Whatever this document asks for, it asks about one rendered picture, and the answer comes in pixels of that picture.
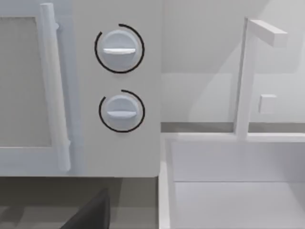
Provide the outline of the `white sink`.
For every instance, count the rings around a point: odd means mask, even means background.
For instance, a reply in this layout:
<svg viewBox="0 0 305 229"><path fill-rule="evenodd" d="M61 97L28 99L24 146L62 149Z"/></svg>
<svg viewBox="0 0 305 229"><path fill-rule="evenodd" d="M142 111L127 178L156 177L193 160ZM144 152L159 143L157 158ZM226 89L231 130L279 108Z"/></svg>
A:
<svg viewBox="0 0 305 229"><path fill-rule="evenodd" d="M159 229L305 229L305 134L163 133Z"/></svg>

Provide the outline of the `pale microwave oven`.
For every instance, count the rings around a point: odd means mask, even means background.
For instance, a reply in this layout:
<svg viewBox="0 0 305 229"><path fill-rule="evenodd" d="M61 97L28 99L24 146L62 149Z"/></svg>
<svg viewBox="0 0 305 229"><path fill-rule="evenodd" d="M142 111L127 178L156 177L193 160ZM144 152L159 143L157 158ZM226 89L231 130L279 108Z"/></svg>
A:
<svg viewBox="0 0 305 229"><path fill-rule="evenodd" d="M73 0L72 16L79 80L82 152L85 173L81 177L157 177L160 173L162 0ZM114 74L97 61L97 34L135 28L145 44L145 56L134 71ZM116 133L98 115L103 97L136 93L146 115L130 133Z"/></svg>

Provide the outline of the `large pale microwave knob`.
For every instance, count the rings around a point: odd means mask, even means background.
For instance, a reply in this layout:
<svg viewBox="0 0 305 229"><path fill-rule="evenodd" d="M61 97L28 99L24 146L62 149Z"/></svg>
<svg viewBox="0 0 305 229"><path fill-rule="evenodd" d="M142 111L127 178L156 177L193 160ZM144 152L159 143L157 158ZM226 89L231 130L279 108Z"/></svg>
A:
<svg viewBox="0 0 305 229"><path fill-rule="evenodd" d="M134 71L145 56L142 36L130 25L119 23L119 29L103 33L100 31L94 41L94 53L98 63L114 74Z"/></svg>

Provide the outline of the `pale microwave door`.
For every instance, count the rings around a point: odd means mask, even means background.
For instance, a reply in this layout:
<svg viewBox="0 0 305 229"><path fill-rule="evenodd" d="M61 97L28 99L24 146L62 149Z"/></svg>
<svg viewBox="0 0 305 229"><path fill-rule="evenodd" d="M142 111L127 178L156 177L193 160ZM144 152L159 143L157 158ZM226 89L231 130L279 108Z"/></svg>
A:
<svg viewBox="0 0 305 229"><path fill-rule="evenodd" d="M57 29L71 169L59 169L51 140L40 5L52 3ZM0 177L81 177L79 80L73 0L0 0Z"/></svg>

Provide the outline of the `small pale microwave knob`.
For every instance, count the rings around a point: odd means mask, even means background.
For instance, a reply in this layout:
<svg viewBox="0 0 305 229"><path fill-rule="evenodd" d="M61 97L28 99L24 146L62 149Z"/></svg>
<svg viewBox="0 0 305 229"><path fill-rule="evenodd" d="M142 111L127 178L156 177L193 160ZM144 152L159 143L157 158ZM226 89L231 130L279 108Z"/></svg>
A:
<svg viewBox="0 0 305 229"><path fill-rule="evenodd" d="M130 133L144 122L146 108L134 92L122 89L120 94L103 97L98 106L100 121L116 133Z"/></svg>

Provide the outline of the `tall white tap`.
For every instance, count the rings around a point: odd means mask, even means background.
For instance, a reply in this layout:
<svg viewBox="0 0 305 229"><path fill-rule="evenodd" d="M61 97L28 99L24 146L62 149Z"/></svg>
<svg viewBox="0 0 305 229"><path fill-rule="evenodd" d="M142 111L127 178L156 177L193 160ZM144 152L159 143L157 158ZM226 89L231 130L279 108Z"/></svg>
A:
<svg viewBox="0 0 305 229"><path fill-rule="evenodd" d="M258 40L273 48L285 48L288 33L263 20L244 19L234 120L234 133L240 140L245 140L248 136Z"/></svg>

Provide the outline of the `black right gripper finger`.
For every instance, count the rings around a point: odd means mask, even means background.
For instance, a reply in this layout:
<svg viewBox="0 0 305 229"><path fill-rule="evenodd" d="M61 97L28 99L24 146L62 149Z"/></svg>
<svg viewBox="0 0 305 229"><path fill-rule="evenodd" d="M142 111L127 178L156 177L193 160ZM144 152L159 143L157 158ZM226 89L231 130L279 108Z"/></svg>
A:
<svg viewBox="0 0 305 229"><path fill-rule="evenodd" d="M109 229L110 196L102 189L59 229Z"/></svg>

